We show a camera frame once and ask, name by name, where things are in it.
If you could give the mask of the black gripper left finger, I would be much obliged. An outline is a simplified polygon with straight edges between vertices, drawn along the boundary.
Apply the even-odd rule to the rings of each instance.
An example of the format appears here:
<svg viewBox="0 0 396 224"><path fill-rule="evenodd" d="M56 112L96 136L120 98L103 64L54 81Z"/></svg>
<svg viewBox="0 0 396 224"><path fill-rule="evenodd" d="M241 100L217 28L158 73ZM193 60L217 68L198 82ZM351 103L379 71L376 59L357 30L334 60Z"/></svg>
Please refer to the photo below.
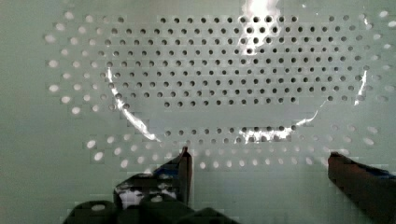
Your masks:
<svg viewBox="0 0 396 224"><path fill-rule="evenodd" d="M192 156L188 147L152 173L132 175L113 190L113 201L119 209L139 205L150 196L168 195L182 203L190 198Z"/></svg>

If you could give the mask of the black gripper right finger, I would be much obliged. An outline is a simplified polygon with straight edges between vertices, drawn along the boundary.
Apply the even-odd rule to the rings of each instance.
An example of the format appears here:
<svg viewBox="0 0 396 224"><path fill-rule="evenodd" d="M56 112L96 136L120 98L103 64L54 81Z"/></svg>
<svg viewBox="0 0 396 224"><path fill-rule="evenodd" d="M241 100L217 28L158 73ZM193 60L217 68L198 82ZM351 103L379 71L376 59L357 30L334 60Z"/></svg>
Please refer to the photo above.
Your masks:
<svg viewBox="0 0 396 224"><path fill-rule="evenodd" d="M395 224L395 175L332 152L328 177L375 224Z"/></svg>

